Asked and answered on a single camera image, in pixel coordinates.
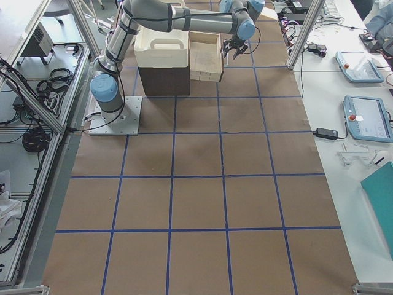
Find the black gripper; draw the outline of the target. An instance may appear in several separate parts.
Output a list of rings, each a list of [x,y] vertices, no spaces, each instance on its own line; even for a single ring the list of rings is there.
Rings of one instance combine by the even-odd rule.
[[[238,36],[232,36],[230,40],[224,40],[222,45],[222,56],[226,58],[229,51],[232,49],[236,49],[235,53],[233,54],[234,60],[240,55],[247,54],[247,40],[240,39]]]

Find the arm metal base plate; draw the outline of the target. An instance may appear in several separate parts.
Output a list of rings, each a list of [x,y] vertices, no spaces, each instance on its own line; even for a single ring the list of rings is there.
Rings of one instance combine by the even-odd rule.
[[[125,106],[121,112],[102,112],[99,104],[96,103],[94,112],[98,112],[98,115],[92,117],[88,134],[90,136],[136,136],[139,131],[141,106],[141,96],[126,96]]]

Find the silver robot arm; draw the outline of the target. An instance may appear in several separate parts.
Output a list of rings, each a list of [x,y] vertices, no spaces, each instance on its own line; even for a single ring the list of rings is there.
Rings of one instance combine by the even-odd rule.
[[[221,54],[229,51],[242,55],[247,41],[255,34],[255,23],[265,1],[221,1],[218,12],[191,9],[181,2],[124,1],[123,14],[103,53],[93,64],[90,91],[104,116],[120,117],[125,102],[120,94],[119,75],[129,46],[134,47],[138,61],[146,61],[147,54],[160,41],[168,44],[188,32],[225,33]]]

